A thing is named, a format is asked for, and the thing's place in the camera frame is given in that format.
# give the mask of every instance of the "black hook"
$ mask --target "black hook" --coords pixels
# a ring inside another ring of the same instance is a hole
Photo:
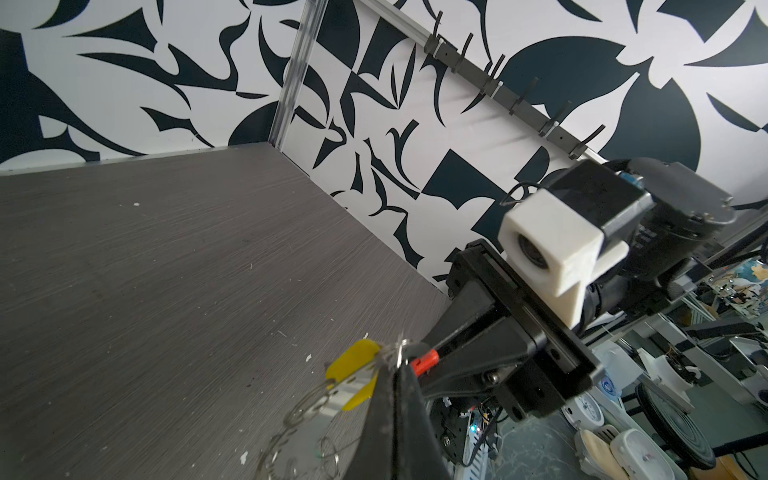
[[[496,62],[496,65],[493,67],[493,71],[491,71],[491,76],[488,77],[488,80],[485,81],[485,85],[482,86],[480,89],[480,95],[485,95],[485,90],[491,86],[491,82],[495,80],[496,72],[498,71],[498,68],[502,66],[502,62],[504,59],[507,58],[506,55],[502,55],[498,58],[498,61]]]
[[[544,124],[544,127],[541,127],[541,130],[538,131],[538,136],[544,138],[549,137],[549,134],[560,124],[560,121],[565,117],[565,112],[567,112],[570,107],[571,101],[568,100],[565,102],[565,105],[562,106],[558,114],[550,118],[549,121]]]
[[[568,158],[571,160],[576,160],[579,158],[581,154],[587,151],[587,143],[593,141],[594,138],[597,137],[603,130],[605,130],[605,125],[598,127],[597,130],[592,132],[592,135],[586,137],[582,142],[578,143],[573,150],[571,150],[571,153],[568,154]]]
[[[521,103],[523,103],[523,100],[525,100],[525,97],[528,95],[528,92],[533,89],[533,87],[536,86],[536,83],[538,82],[538,77],[533,77],[533,80],[531,80],[531,83],[528,84],[527,87],[525,87],[525,91],[522,95],[518,97],[517,100],[515,100],[515,103],[512,104],[511,108],[509,108],[509,114],[514,115],[515,110],[518,109]]]
[[[442,18],[442,10],[437,13],[437,18],[435,19],[435,27],[432,29],[432,36],[437,38],[437,27],[440,25],[440,19]]]
[[[464,48],[462,48],[462,56],[458,58],[458,61],[456,62],[456,65],[454,65],[453,68],[451,68],[451,71],[453,73],[456,73],[456,71],[462,66],[462,63],[464,63],[464,57],[467,55],[467,48],[469,48],[469,42],[472,41],[472,37],[474,37],[475,34],[470,33],[467,37],[467,41],[464,42]]]

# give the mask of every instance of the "table surface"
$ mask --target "table surface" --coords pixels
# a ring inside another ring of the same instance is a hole
[[[267,144],[0,177],[0,232],[9,480],[251,479],[325,362],[448,304]]]

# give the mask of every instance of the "black and white wallpaper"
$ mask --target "black and white wallpaper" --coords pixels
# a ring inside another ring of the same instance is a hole
[[[303,4],[2,2],[0,170],[265,141]]]
[[[607,159],[680,161],[732,192],[768,192],[764,0],[391,0],[463,45]],[[452,256],[495,240],[505,191],[572,164],[354,0],[331,0],[284,153],[445,289]]]

